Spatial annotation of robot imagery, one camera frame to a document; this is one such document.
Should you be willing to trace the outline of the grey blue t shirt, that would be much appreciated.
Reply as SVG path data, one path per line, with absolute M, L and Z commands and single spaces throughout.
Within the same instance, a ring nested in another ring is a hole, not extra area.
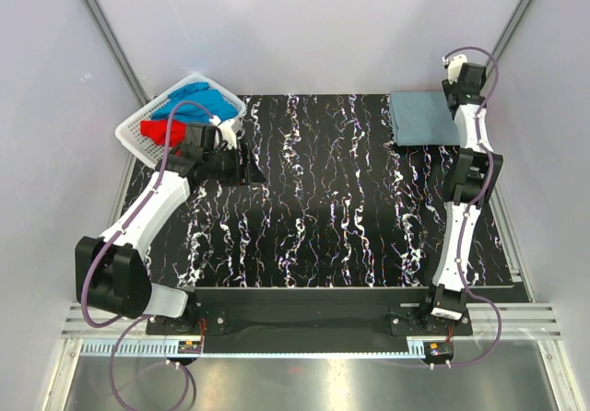
M 401 147 L 458 146 L 459 133 L 442 91 L 390 95 L 390 120 Z

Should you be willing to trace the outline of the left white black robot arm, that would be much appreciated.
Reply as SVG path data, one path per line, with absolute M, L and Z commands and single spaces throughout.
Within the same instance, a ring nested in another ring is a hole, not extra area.
M 176 146 L 165 145 L 148 187 L 97 238 L 82 237 L 75 248 L 77 301 L 85 322 L 99 328 L 89 309 L 122 318 L 166 318 L 181 334 L 198 325 L 195 295 L 157 284 L 145 265 L 148 248 L 171 215 L 202 184 L 263 183 L 252 150 L 236 123 L 192 123 Z

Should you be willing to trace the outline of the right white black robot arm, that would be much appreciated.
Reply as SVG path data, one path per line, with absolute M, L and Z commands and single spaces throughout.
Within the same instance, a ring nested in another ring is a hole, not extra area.
M 442 88 L 458 129 L 459 149 L 443 186 L 446 227 L 440 262 L 419 305 L 419 325 L 434 335 L 468 321 L 466 277 L 473 234 L 503 165 L 488 139 L 487 103 L 481 95 L 486 68 L 463 54 L 447 57 L 444 66 Z

